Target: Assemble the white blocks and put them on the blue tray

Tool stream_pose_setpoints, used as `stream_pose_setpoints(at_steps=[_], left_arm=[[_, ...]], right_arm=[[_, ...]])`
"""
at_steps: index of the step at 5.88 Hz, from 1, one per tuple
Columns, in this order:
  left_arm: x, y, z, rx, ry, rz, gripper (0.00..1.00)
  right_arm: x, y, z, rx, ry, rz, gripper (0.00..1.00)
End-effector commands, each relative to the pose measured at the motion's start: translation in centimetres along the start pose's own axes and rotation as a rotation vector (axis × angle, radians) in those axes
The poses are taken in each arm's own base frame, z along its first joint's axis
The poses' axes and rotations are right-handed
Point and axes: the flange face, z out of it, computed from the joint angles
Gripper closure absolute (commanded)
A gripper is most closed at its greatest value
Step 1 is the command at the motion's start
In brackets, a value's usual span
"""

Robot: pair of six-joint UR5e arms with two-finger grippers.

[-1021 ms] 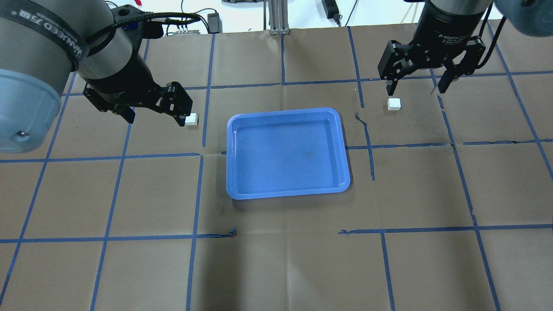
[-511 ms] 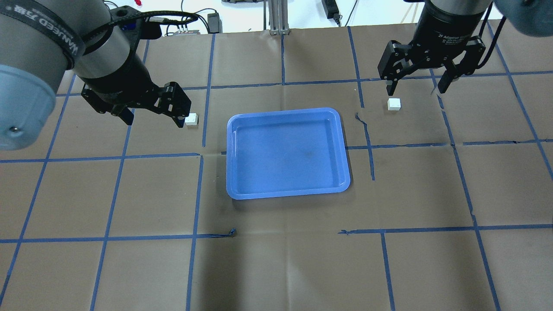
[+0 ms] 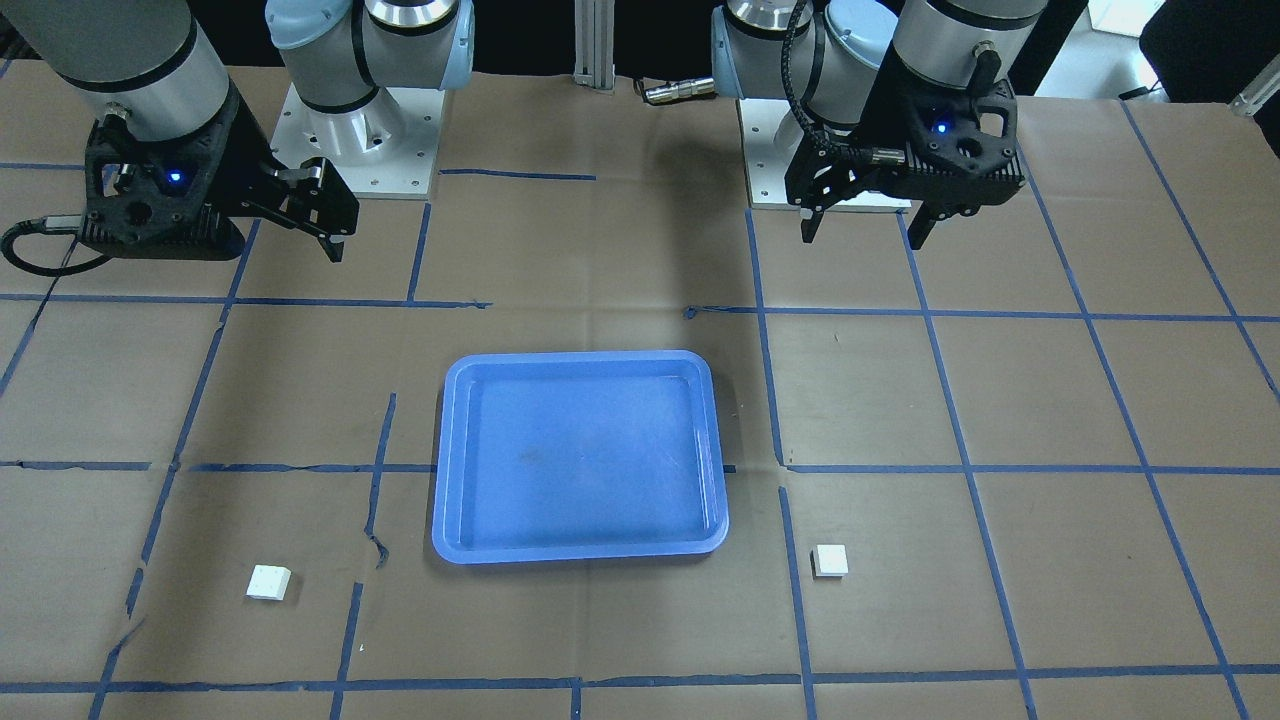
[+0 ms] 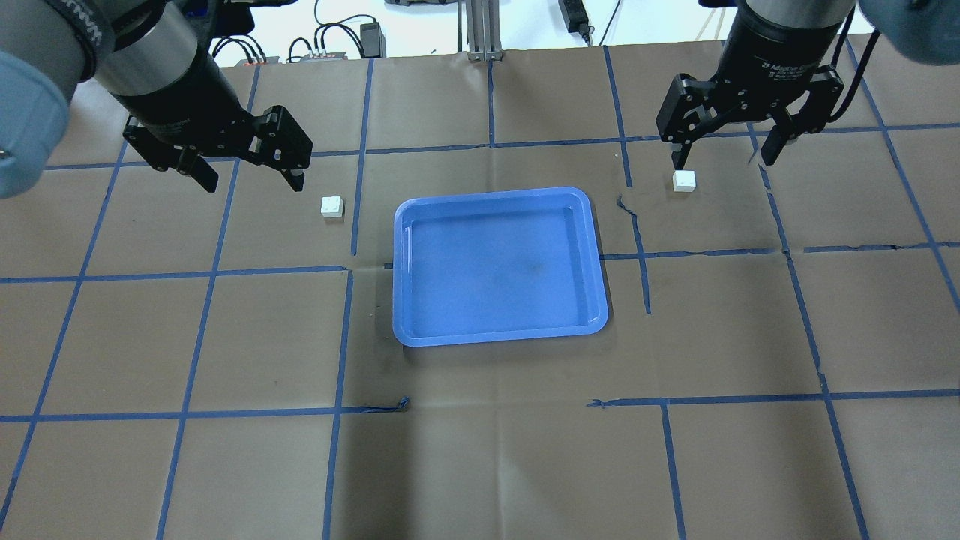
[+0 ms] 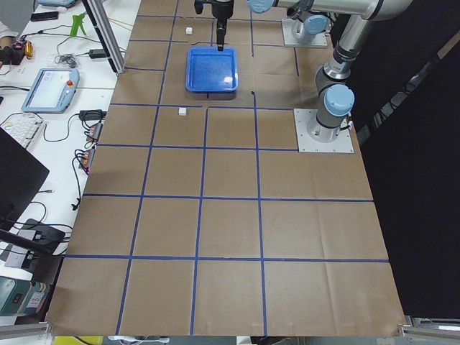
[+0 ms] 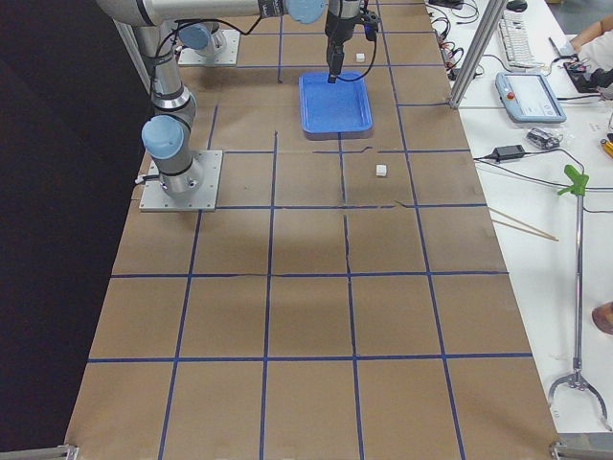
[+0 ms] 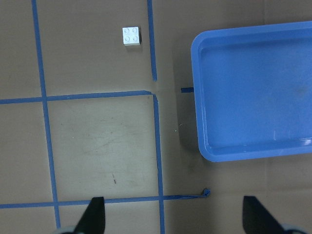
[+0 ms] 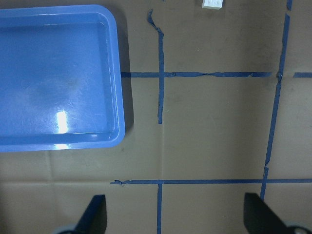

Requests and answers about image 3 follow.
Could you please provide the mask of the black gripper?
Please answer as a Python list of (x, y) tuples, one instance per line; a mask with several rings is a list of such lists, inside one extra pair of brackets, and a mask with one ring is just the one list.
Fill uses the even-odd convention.
[(360, 202), (330, 159), (282, 165), (234, 85), (205, 129), (206, 241), (242, 241), (233, 220), (260, 218), (312, 236), (330, 263), (342, 261), (346, 238), (358, 225)]
[[(900, 95), (876, 95), (861, 120), (846, 135), (822, 120), (799, 96), (786, 97), (790, 115), (801, 132), (797, 149), (783, 174), (786, 199), (800, 211), (800, 234), (813, 243), (826, 211), (860, 193), (911, 201), (911, 151)], [(931, 232), (951, 217), (946, 202), (922, 201), (908, 225), (908, 245), (920, 250)]]

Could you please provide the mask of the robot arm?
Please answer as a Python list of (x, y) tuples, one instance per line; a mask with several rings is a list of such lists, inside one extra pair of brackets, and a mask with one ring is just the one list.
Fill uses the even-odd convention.
[(3, 15), (93, 110), (84, 208), (18, 222), (3, 256), (59, 278), (113, 259), (228, 261), (239, 218), (312, 236), (338, 263), (357, 231), (343, 170), (411, 147), (398, 88), (449, 91), (474, 67), (470, 1), (269, 1), (308, 156), (273, 151), (184, 1), (5, 1)]
[(919, 202), (920, 249), (941, 222), (1027, 183), (1009, 70), (1043, 1), (724, 1), (712, 13), (718, 94), (786, 102), (799, 137), (785, 200), (812, 242), (860, 193)]

